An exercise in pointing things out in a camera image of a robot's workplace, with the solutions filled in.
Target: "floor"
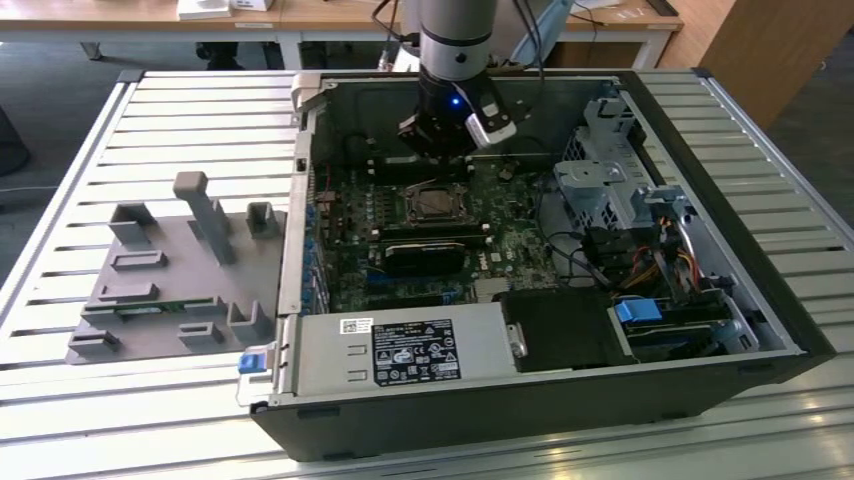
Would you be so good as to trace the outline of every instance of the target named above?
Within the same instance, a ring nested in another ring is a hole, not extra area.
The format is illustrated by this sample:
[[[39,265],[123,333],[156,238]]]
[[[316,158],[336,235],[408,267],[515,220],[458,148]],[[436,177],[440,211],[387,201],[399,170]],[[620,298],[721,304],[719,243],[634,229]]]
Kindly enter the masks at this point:
[[[51,190],[3,192],[57,185],[88,133],[119,72],[124,69],[203,70],[191,44],[105,44],[104,59],[87,60],[75,44],[0,45],[0,105],[28,145],[33,160],[0,177],[0,282],[29,238]],[[378,55],[338,47],[330,68],[371,67]],[[243,44],[247,69],[266,68],[259,44]],[[854,222],[854,35],[827,58],[826,68],[786,109],[770,136],[843,218]]]

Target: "white label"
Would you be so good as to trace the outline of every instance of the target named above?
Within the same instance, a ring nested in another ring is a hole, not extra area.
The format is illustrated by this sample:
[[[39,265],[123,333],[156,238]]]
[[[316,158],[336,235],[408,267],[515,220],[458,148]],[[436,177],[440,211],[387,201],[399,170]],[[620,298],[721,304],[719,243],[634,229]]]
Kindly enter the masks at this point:
[[[348,333],[370,333],[372,325],[372,318],[344,318],[342,319],[342,335]]]
[[[272,28],[272,23],[235,23],[236,28]]]
[[[119,309],[119,315],[149,315],[152,313],[163,313],[160,307],[140,307],[128,308],[127,310]]]

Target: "slotted aluminum table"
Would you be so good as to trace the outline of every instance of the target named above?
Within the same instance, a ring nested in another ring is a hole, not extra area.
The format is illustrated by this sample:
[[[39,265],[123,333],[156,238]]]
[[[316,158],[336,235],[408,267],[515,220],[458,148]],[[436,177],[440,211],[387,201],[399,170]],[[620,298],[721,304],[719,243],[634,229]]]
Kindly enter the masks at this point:
[[[115,203],[187,215],[180,170],[228,211],[287,205],[288,72],[147,73],[119,83],[0,292],[0,478],[745,479],[851,475],[854,236],[713,79],[642,79],[839,356],[701,417],[299,464],[235,401],[239,354],[67,366],[112,241]],[[674,172],[651,155],[662,174]]]

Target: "blue plastic latch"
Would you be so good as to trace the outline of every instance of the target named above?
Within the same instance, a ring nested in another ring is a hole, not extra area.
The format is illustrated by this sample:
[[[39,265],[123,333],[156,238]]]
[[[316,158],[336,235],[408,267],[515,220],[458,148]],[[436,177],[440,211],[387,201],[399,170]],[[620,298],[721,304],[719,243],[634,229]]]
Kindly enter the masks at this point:
[[[263,353],[244,353],[240,356],[240,364],[237,366],[237,372],[245,373],[264,373],[267,371],[267,358]]]
[[[662,312],[651,298],[623,300],[615,311],[620,323],[654,322],[662,319]]]

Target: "motherboard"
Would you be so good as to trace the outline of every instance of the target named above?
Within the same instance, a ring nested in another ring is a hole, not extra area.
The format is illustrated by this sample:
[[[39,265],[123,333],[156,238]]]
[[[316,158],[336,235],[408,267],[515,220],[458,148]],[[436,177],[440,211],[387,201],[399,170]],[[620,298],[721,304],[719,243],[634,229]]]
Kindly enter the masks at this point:
[[[318,208],[330,310],[354,312],[490,302],[559,283],[538,231],[540,172],[468,159],[463,175],[411,184],[330,167]]]

